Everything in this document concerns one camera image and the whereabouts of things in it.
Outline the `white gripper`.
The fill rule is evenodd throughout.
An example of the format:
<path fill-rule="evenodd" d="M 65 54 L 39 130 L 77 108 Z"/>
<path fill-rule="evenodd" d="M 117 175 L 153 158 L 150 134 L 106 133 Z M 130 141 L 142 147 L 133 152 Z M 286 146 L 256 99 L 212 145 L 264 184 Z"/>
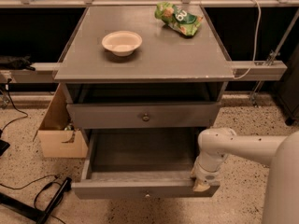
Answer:
<path fill-rule="evenodd" d="M 191 170 L 191 177 L 196 179 L 192 190 L 204 192 L 210 189 L 209 185 L 218 180 L 221 164 L 221 159 L 207 160 L 197 157 Z"/>

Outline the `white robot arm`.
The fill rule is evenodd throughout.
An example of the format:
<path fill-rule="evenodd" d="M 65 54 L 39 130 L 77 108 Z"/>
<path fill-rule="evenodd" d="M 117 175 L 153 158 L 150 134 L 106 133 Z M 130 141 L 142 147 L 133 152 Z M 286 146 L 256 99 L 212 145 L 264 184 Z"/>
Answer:
<path fill-rule="evenodd" d="M 230 128 L 198 135 L 199 155 L 191 177 L 193 190 L 204 192 L 218 179 L 230 155 L 269 167 L 262 224 L 299 224 L 299 132 L 287 136 L 245 136 Z"/>

